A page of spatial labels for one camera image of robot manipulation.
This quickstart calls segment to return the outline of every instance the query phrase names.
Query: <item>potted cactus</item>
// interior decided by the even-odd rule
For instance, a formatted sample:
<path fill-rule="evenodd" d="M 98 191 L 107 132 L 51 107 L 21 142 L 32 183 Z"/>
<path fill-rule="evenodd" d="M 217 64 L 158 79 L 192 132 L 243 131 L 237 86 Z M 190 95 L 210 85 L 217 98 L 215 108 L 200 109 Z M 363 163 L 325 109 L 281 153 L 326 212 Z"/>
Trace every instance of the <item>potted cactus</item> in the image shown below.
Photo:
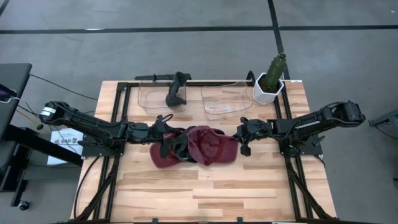
<path fill-rule="evenodd" d="M 286 54 L 277 55 L 268 68 L 268 72 L 261 73 L 253 88 L 253 99 L 260 105 L 266 105 L 275 100 L 275 97 L 284 87 L 280 80 L 286 69 Z"/>

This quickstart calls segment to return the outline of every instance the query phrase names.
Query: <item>baseball cap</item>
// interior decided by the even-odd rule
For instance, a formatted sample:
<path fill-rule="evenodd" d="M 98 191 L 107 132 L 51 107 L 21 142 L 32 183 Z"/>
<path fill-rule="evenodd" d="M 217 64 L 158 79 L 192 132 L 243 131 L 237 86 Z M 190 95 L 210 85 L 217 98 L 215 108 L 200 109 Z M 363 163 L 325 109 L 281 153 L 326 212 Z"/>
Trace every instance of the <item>baseball cap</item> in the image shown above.
<path fill-rule="evenodd" d="M 174 142 L 180 134 L 167 134 L 164 138 L 171 142 L 169 144 L 169 154 L 166 158 L 160 156 L 160 143 L 154 143 L 150 146 L 150 157 L 158 168 L 169 167 L 180 162 L 184 162 L 179 158 L 189 157 L 187 161 L 198 162 L 200 164 L 209 166 L 214 162 L 229 163 L 236 159 L 238 153 L 238 142 L 231 136 L 226 136 L 224 132 L 218 129 L 210 128 L 209 126 L 192 126 L 182 133 L 187 140 L 183 151 L 179 151 L 176 156 L 175 146 L 178 144 Z"/>

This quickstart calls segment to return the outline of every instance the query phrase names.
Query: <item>cactus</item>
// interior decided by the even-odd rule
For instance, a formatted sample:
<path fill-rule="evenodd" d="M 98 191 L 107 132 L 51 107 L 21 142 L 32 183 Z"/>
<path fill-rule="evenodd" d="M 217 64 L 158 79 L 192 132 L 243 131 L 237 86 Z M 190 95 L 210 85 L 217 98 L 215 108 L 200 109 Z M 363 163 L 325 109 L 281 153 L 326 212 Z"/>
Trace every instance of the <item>cactus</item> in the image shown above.
<path fill-rule="evenodd" d="M 278 90 L 279 78 L 286 69 L 286 54 L 277 55 L 268 68 L 267 75 L 259 80 L 259 85 L 264 92 L 276 93 Z"/>

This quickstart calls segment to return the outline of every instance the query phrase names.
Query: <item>printed label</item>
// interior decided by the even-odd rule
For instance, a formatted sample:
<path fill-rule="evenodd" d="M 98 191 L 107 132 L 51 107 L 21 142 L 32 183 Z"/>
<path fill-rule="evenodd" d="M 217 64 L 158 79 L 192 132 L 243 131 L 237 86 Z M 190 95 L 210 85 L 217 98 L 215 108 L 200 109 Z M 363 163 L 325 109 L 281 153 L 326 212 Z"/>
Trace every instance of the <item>printed label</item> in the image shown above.
<path fill-rule="evenodd" d="M 50 116 L 50 112 L 48 111 L 42 111 L 40 114 L 45 116 Z"/>
<path fill-rule="evenodd" d="M 47 108 L 47 107 L 44 108 L 43 111 L 48 111 L 48 112 L 50 112 L 50 113 L 55 113 L 55 112 L 56 112 L 55 109 L 53 109 L 53 108 Z"/>

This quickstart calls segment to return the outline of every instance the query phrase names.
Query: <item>wooden table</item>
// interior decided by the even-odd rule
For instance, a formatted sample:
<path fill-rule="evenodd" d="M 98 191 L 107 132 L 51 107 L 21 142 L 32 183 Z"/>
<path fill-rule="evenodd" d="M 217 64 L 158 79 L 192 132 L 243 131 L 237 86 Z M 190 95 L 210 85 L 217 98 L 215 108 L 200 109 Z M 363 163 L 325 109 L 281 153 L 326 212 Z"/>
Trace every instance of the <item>wooden table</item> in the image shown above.
<path fill-rule="evenodd" d="M 95 113 L 97 118 L 111 119 L 117 83 L 103 82 Z M 309 113 L 303 83 L 288 80 L 285 85 L 292 116 Z M 153 124 L 157 114 L 147 114 L 137 104 L 137 93 L 138 88 L 132 88 L 128 119 Z M 206 119 L 200 87 L 187 87 L 187 101 L 189 107 L 182 113 L 175 113 L 169 125 L 183 128 L 209 125 L 222 129 L 228 135 L 236 132 L 240 124 L 239 117 L 216 121 Z M 281 96 L 280 102 L 284 112 Z M 245 116 L 262 120 L 276 118 L 274 104 L 260 106 L 253 102 Z M 167 169 L 157 169 L 150 159 L 148 145 L 127 144 L 120 160 L 111 221 L 151 222 L 152 218 L 158 218 L 160 222 L 235 222 L 236 217 L 243 217 L 245 221 L 295 220 L 285 162 L 279 154 L 277 141 L 253 141 L 250 147 L 251 157 L 238 154 L 232 164 L 206 167 L 181 163 Z M 80 178 L 93 159 L 84 161 Z M 327 213 L 335 216 L 323 164 L 313 156 L 302 156 L 302 160 L 309 191 Z M 88 205 L 97 191 L 102 161 L 102 158 L 97 161 L 83 184 L 78 213 Z M 302 194 L 299 189 L 297 192 L 301 214 L 305 217 Z M 100 218 L 104 217 L 105 206 L 106 200 L 102 200 Z"/>

